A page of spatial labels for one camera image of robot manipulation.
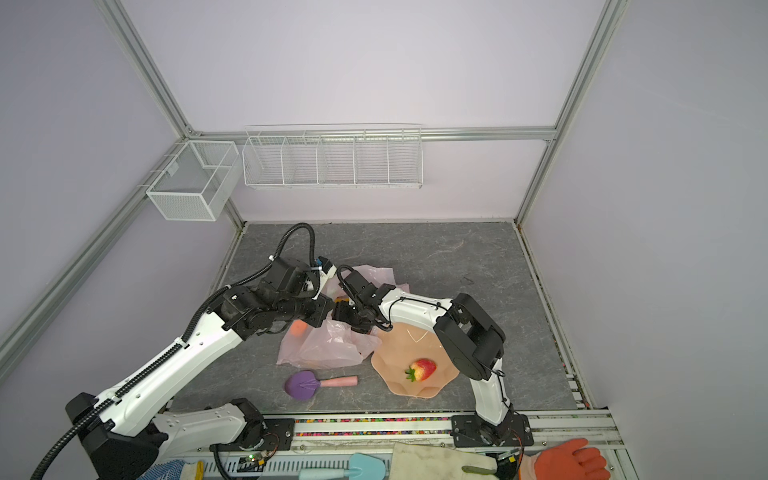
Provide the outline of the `orange tangerine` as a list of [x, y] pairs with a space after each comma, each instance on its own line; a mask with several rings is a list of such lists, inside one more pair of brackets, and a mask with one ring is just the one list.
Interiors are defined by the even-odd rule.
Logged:
[[295, 337], [301, 337], [304, 332], [309, 328], [309, 325], [302, 320], [295, 320], [292, 322], [289, 333]]

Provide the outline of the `pink plastic bag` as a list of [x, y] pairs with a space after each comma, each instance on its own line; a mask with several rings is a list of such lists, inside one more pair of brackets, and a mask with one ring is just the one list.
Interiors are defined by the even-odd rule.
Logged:
[[360, 334], [347, 324], [331, 319], [328, 314], [319, 328], [309, 328], [301, 337], [287, 333], [277, 354], [277, 365], [299, 369], [325, 370], [361, 364], [382, 345], [376, 332]]

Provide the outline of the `red strawberry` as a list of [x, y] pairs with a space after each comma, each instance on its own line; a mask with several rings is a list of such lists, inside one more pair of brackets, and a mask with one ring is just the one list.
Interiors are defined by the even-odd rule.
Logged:
[[410, 364], [404, 371], [406, 378], [411, 382], [427, 380], [437, 369], [437, 364], [427, 358], [420, 358]]

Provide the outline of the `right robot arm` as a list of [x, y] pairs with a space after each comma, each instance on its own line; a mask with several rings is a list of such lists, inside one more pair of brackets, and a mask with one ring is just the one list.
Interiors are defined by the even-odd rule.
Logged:
[[505, 334], [471, 296], [437, 299], [385, 284], [367, 297], [340, 302], [331, 318], [363, 333], [390, 331], [396, 324], [432, 332], [452, 364], [470, 379], [482, 424], [497, 431], [511, 425], [514, 408], [503, 380]]

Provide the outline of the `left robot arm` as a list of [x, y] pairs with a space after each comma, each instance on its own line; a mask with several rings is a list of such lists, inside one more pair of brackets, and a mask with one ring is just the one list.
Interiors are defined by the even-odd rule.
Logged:
[[143, 367], [97, 395], [82, 393], [68, 403], [72, 426], [44, 455], [33, 478], [43, 478], [73, 439], [100, 479], [138, 479], [157, 462], [198, 448], [260, 447], [267, 427], [247, 399], [187, 414], [161, 410], [215, 360], [274, 322], [318, 326], [332, 308], [327, 296], [302, 288], [220, 289], [198, 308], [184, 333]]

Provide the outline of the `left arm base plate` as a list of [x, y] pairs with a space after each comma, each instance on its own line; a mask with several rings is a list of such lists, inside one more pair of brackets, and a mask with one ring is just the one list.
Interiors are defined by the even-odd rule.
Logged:
[[287, 451], [294, 437], [295, 419], [266, 418], [256, 426], [247, 426], [233, 442], [219, 444], [220, 451]]

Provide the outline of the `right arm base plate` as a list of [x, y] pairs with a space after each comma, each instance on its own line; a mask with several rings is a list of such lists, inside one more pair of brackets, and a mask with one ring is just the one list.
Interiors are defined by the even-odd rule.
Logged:
[[492, 425], [476, 413], [453, 415], [451, 435], [458, 448], [530, 447], [534, 445], [527, 416], [509, 411], [499, 425]]

